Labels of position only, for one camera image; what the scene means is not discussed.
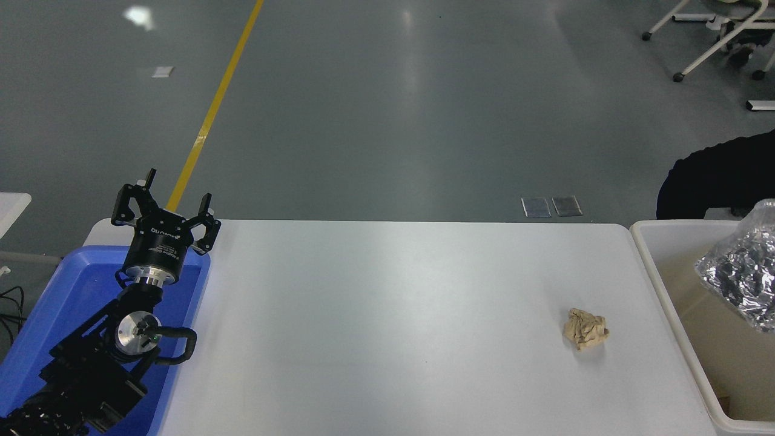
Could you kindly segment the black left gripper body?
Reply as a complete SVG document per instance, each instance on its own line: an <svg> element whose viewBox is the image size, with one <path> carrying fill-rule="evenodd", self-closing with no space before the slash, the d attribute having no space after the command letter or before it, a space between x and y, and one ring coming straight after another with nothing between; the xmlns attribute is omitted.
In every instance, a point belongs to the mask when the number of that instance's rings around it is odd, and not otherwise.
<svg viewBox="0 0 775 436"><path fill-rule="evenodd" d="M174 213L150 213L134 226L132 243L122 272L139 277L148 269L163 271L165 281L177 281L183 270L186 251L193 243L186 218Z"/></svg>

